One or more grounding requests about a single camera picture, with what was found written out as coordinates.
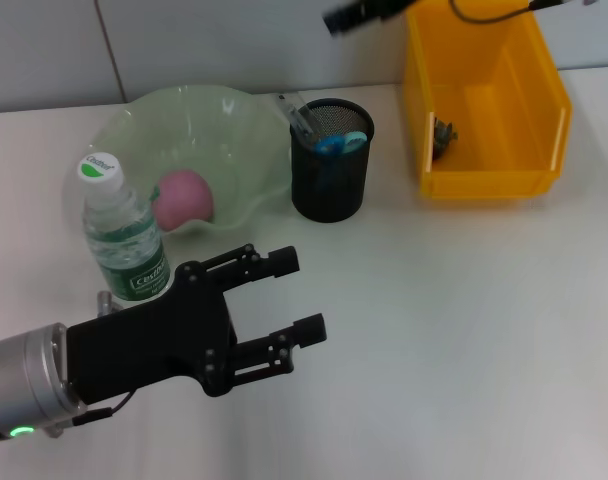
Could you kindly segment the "green glass fruit bowl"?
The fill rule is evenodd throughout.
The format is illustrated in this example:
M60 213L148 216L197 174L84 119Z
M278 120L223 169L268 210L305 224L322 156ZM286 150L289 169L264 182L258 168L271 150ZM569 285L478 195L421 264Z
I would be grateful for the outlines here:
M176 235L237 229L291 185L286 120L272 102L225 86L146 94L115 113L85 151L114 155L128 184L147 198L168 174L199 174L211 189L213 216L184 223Z

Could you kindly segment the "blue scissors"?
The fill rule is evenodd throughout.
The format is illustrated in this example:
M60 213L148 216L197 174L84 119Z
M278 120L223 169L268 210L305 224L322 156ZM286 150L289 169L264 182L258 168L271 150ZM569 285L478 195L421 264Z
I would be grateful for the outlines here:
M330 188L343 170L345 158L359 150L368 140L365 133L352 131L341 135L331 135L315 145L314 151L322 156L316 188L320 191Z

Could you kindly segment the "silver ballpoint pen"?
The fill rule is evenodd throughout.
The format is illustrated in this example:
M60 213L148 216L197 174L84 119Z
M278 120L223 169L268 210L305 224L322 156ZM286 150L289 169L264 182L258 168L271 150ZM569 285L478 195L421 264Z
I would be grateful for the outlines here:
M316 143L318 135L309 121L310 112L299 93L278 93L276 103L295 133L309 145Z

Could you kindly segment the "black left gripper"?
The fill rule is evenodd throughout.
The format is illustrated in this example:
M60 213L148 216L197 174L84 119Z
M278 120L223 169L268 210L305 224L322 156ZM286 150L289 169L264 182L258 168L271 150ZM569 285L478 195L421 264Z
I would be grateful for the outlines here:
M186 262L160 297L70 327L68 381L86 404L184 376L218 397L231 389L290 374L292 351L327 340L322 314L267 336L239 342L223 292L300 270L287 246L262 257L245 244L208 260Z

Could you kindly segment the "clear water bottle green label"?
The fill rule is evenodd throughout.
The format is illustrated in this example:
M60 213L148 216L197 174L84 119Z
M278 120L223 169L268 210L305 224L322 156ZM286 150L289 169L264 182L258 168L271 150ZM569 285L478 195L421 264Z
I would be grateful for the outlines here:
M84 235L109 290L127 302L161 294L171 269L150 202L130 186L110 153L86 155L77 175L83 190Z

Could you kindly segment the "yellow plastic bin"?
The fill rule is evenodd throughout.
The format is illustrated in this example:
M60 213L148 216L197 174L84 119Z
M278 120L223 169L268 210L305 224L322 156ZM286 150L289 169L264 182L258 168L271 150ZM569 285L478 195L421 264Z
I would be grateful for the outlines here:
M561 176L573 107L533 14L461 21L448 0L406 14L404 108L421 193L438 200L531 198ZM433 123L458 139L432 160Z

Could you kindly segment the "pink toy peach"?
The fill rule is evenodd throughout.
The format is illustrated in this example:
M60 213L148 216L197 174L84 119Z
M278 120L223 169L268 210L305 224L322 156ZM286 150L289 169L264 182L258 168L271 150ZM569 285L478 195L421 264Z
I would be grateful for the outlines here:
M209 221L214 214L214 198L208 183L191 169L163 176L153 190L151 204L157 225L165 232L193 220Z

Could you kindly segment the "black mesh pen holder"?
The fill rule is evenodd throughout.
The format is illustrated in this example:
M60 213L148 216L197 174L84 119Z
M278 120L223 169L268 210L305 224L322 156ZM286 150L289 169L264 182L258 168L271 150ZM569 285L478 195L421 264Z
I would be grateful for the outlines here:
M314 151L316 142L303 142L293 129L291 133L291 200L304 217L320 222L335 223L354 215L361 207L368 170L368 159L375 127L368 112L361 106L338 98L311 101L308 109L315 115L323 132L323 140L331 135L361 131L367 142L348 155L343 170L330 188L320 191L316 181L322 156Z

